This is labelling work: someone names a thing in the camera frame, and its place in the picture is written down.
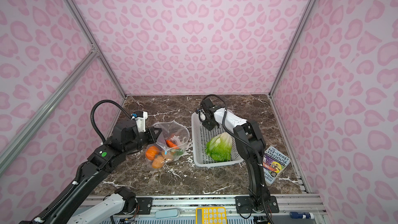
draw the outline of book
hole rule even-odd
[[[266,183],[271,185],[280,173],[289,165],[290,158],[270,146],[264,152],[263,168]]]

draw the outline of aluminum frame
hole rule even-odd
[[[318,1],[319,0],[308,0],[307,5],[306,5],[306,7],[304,9],[304,12],[302,14],[302,17],[300,19],[300,22],[298,23],[298,27],[296,28],[296,31],[295,31],[295,33],[293,35],[293,38],[292,38],[292,40],[291,40],[291,42],[289,44],[289,47],[287,48],[285,57],[282,60],[282,64],[279,67],[278,73],[276,74],[275,81],[274,81],[274,83],[271,86],[271,90],[269,92],[269,95],[272,96],[274,94],[274,92],[276,91],[276,89],[277,89],[277,87],[279,85],[279,82],[282,79],[283,73],[286,70],[286,67],[287,67],[287,65],[288,65],[288,63],[289,63],[289,61],[290,61],[290,59],[291,59],[291,57],[292,57],[292,55],[294,53],[294,50],[297,47],[297,44],[300,41],[300,38],[301,38],[301,36],[302,36],[302,34],[303,34],[304,30],[305,30],[305,27],[306,27],[308,21],[310,20],[310,18],[312,16],[312,13],[314,12],[314,9],[316,8],[316,5],[317,5]]]
[[[46,102],[43,103],[43,105],[37,110],[35,116],[33,116],[27,122],[23,130],[13,137],[9,146],[6,148],[3,154],[0,155],[0,177],[17,158],[17,156],[21,153],[21,151],[44,124],[44,122],[46,122],[47,118],[56,109],[63,98],[69,93],[69,91],[96,57],[98,57],[98,55],[96,49],[94,48],[75,68],[75,70],[64,80],[57,90],[46,100]]]
[[[84,20],[82,13],[80,12],[79,8],[75,0],[63,0],[67,5],[69,11],[72,13],[73,17],[75,18],[77,25],[81,28],[83,35],[87,38],[88,42],[91,43],[92,48],[97,49],[97,52],[100,57],[100,61],[105,68],[105,71],[111,78],[113,84],[117,88],[117,91],[122,95],[123,98],[126,97],[126,92],[124,91],[122,85],[120,84],[119,80],[117,79],[115,73],[113,72],[112,68],[110,67],[108,61],[106,60],[101,47],[98,45],[93,33],[91,32],[90,28],[88,27],[87,22]]]
[[[249,195],[143,195],[137,197],[152,197],[152,209],[148,215],[140,217],[153,217],[158,210],[178,208],[181,217],[195,216],[195,210],[201,206],[222,206],[226,208],[228,216],[239,216],[236,212],[235,197]],[[90,195],[81,204],[81,207],[95,206],[103,200],[102,195]],[[278,194],[275,195],[279,213],[285,215],[290,211],[313,212],[318,215],[327,215],[325,206],[319,194]],[[118,217],[131,217],[132,215],[119,215]]]
[[[308,181],[306,179],[306,177],[304,176],[303,170],[301,168],[297,153],[295,151],[295,149],[291,146],[289,139],[288,139],[288,135],[286,133],[286,127],[285,124],[283,123],[283,121],[280,118],[280,114],[278,111],[278,108],[275,105],[275,102],[273,101],[272,97],[268,96],[269,102],[271,103],[271,107],[272,107],[272,111],[274,113],[275,119],[278,123],[278,127],[279,127],[279,131],[281,132],[283,141],[285,142],[285,146],[286,146],[286,150],[287,153],[289,154],[290,157],[290,161],[292,163],[292,167],[296,173],[297,177],[300,177],[299,180],[302,181],[302,184],[304,185],[305,191],[306,192],[311,192],[309,189],[311,187],[309,187]]]

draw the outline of lettuce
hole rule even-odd
[[[232,137],[227,132],[223,132],[213,137],[206,144],[206,154],[218,162],[231,160]]]

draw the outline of mounting plate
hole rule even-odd
[[[240,214],[255,214],[255,212],[252,210],[253,207],[253,200],[247,196],[247,197],[235,197],[235,205],[236,205],[236,212]],[[276,202],[276,197],[271,196],[270,201],[267,203],[269,206],[269,209],[267,211],[271,211],[273,213],[279,213],[279,207],[278,203]]]
[[[152,208],[152,197],[137,197],[138,205],[140,206],[138,214],[150,214]]]

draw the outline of clear plastic bag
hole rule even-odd
[[[145,157],[151,170],[158,170],[166,163],[178,160],[185,153],[189,131],[176,121],[157,122],[153,127],[161,128],[162,133],[156,143],[147,147]]]

